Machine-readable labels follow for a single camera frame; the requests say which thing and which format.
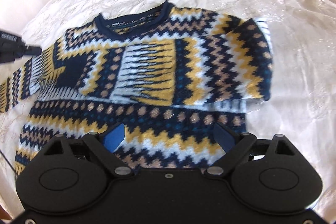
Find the white floral bed duvet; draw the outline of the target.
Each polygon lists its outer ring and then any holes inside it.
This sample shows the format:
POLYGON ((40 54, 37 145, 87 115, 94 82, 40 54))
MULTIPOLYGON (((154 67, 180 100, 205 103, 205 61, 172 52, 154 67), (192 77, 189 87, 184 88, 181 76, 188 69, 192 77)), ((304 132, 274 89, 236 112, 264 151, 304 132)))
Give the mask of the white floral bed duvet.
MULTIPOLYGON (((21 30, 26 42, 48 47, 98 13, 143 12, 165 0, 50 0, 21 30)), ((249 132, 283 134, 323 179, 315 211, 335 221, 335 0, 169 0, 249 19, 262 16, 271 32, 271 98, 251 106, 249 132)))

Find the navy yellow patterned knit sweater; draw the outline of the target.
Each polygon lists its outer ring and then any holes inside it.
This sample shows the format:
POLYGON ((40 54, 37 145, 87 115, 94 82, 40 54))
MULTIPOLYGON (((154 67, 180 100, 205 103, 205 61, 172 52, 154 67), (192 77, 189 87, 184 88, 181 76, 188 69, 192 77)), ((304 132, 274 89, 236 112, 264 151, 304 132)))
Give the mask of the navy yellow patterned knit sweater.
POLYGON ((1 84, 1 112, 36 96, 19 135, 20 173, 57 134, 125 125, 115 154, 133 168, 206 168, 213 128, 242 133, 250 102, 270 99, 273 52, 263 18, 170 2, 66 30, 1 84))

